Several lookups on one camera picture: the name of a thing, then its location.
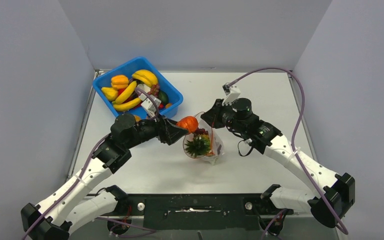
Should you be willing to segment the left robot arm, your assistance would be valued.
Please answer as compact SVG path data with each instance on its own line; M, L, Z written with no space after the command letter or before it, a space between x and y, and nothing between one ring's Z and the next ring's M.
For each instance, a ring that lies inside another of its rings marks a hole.
M25 237L33 240L67 240L77 229L111 213L128 195L113 185L87 201L98 184L117 172L130 158L130 149L157 138L172 145L189 134L163 115L136 121L130 113L116 117L110 133L92 148L84 166L50 196L21 210Z

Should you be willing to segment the orange toy tangerine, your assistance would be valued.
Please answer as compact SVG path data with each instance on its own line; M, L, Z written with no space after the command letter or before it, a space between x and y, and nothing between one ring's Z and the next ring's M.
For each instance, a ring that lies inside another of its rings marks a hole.
M199 122L194 116L186 116L176 123L176 126L188 130L189 134L199 128Z

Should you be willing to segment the orange toy pineapple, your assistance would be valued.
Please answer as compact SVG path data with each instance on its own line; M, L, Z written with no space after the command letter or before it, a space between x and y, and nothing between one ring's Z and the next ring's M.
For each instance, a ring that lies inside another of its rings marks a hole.
M211 151L211 140L209 135L197 135L184 144L186 154L191 158L206 156Z

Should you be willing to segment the dark purple toy grapes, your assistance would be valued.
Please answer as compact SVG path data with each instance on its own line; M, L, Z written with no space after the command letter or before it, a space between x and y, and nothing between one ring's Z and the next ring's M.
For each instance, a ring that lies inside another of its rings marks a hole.
M194 136L209 135L209 132L205 128L197 128L193 133Z

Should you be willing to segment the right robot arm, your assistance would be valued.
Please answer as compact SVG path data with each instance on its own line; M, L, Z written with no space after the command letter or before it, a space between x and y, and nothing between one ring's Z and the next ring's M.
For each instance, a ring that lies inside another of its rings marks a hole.
M273 184L263 194L262 209L269 214L278 209L310 213L328 228L339 226L355 203L355 179L349 174L330 170L293 147L274 125L253 113L252 103L239 98L231 105L217 99L201 119L215 129L227 128L242 138L253 150L275 160L308 188L308 191L287 189Z

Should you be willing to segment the yellow toy banana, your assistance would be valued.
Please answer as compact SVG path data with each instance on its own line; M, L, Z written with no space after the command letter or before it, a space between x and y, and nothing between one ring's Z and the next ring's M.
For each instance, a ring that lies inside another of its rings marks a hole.
M137 85L136 81L132 81L112 103L116 105L124 103L133 94Z
M114 109L118 112L126 112L131 109L134 109L136 106L140 105L142 100L139 97L136 97L126 103L115 103L115 101L112 102L112 105Z

